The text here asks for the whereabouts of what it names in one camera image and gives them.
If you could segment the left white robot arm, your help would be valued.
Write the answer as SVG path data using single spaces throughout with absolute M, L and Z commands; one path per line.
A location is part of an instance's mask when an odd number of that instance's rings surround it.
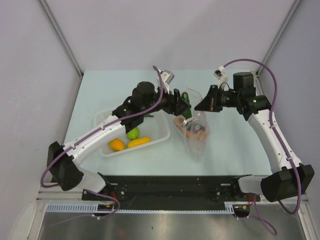
M 63 191 L 81 187 L 100 200 L 110 196 L 111 188 L 98 174 L 82 169 L 81 164 L 105 143 L 127 134 L 143 123 L 145 115 L 157 111 L 178 116 L 191 107 L 178 89 L 165 92 L 147 81 L 140 82 L 131 96 L 114 109 L 100 125 L 68 143 L 57 141 L 48 147 L 47 172 Z

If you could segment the papaya slice with red flesh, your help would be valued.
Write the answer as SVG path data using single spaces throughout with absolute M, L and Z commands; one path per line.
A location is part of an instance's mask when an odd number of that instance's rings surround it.
M 180 115 L 173 119 L 173 123 L 183 136 L 190 139 L 204 140 L 210 134 L 210 129 L 200 122 L 199 117 L 185 119 Z

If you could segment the yellow green mango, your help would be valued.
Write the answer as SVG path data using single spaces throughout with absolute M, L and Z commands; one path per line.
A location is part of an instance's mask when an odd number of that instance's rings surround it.
M 115 138 L 115 139 L 109 141 L 107 144 L 113 152 L 119 152 L 119 151 L 123 151 L 126 149 L 125 143 L 122 140 L 120 140 L 119 138 Z

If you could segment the green lime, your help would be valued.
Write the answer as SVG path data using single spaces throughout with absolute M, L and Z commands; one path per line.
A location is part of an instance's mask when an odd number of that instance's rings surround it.
M 131 131 L 129 131 L 126 136 L 128 139 L 130 140 L 135 140 L 139 137 L 140 135 L 140 130 L 138 127 L 135 127 L 134 129 L 132 129 Z

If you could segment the clear zip top bag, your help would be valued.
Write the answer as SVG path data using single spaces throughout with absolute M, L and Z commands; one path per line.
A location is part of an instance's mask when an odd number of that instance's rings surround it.
M 173 123 L 180 134 L 186 152 L 194 162 L 199 163 L 204 158 L 210 135 L 206 113 L 194 109 L 203 97 L 198 91 L 189 87 L 185 88 L 181 97 L 191 105 L 191 108 L 175 117 Z

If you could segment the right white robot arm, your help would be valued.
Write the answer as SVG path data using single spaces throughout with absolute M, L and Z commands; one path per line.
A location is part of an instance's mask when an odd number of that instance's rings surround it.
M 249 193 L 263 195 L 269 202 L 303 195 L 315 175 L 313 167 L 304 165 L 290 148 L 278 127 L 271 104 L 265 95 L 257 95 L 250 72 L 233 75 L 233 87 L 225 90 L 228 77 L 222 70 L 214 76 L 218 84 L 209 87 L 206 96 L 194 110 L 219 113 L 223 108 L 236 108 L 253 128 L 269 160 L 272 174 L 267 177 L 241 176 L 230 188 L 231 196 L 242 201 Z

